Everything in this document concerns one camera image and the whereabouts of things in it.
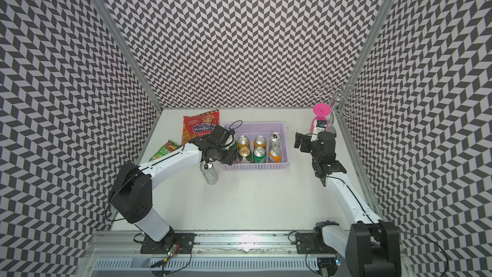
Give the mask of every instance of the white table surface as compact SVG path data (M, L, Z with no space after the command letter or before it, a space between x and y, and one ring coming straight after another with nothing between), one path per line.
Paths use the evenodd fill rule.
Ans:
M208 110L164 110L142 162L148 161L168 139L181 142L184 115ZM220 110L220 124L236 120L282 121L290 165L283 170L224 171L216 162L219 180L208 185L199 165L164 181L152 193L156 211L176 230L311 230L319 221L338 222L349 229L336 199L314 176L311 155L294 149L295 133L309 133L312 109L244 108ZM336 157L362 194L345 142L337 129ZM125 220L112 230L138 230Z

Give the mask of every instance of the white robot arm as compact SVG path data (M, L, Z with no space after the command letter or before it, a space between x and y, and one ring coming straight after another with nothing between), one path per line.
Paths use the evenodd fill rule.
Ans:
M294 147L312 156L314 175L335 195L350 231L333 221L316 224L314 244L320 251L335 249L345 258L352 277L402 275L399 233L392 222L384 222L356 192L345 168L336 160L335 134L320 132L315 141L296 133Z
M237 151L229 150L234 131L215 126L212 133L196 137L155 161L135 166L124 164L109 195L110 203L153 241L160 242L172 230L152 207L152 190L182 169L210 159L231 165Z

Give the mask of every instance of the red snack bag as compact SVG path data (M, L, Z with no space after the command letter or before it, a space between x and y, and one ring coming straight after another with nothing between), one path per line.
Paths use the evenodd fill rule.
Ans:
M183 119L181 145L195 137L210 134L218 124L218 109L195 116L184 116Z

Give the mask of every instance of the black and white pattern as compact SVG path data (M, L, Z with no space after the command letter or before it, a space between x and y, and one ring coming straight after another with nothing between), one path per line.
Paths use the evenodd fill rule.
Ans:
M349 120L384 215L449 254L447 276L492 276L492 0L397 0ZM444 257L406 237L420 276Z
M303 107L345 83L382 0L104 0L163 107Z
M0 9L0 275L68 275L157 110L88 0Z

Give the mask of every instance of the plastic basket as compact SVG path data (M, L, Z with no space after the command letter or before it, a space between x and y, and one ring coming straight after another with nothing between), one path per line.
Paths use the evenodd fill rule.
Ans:
M225 128L229 128L231 123L225 124ZM222 164L224 170L253 170L253 169L285 169L289 165L289 151L285 144L285 127L282 122L243 122L243 124L235 129L236 140L244 135L249 138L249 148L251 153L253 153L254 139L259 136L265 136L267 139L267 149L270 146L270 135L274 132L280 133L282 139L280 140L280 149L282 150L282 159L280 163L268 163L268 151L267 160L265 163L261 164L232 164L226 165Z

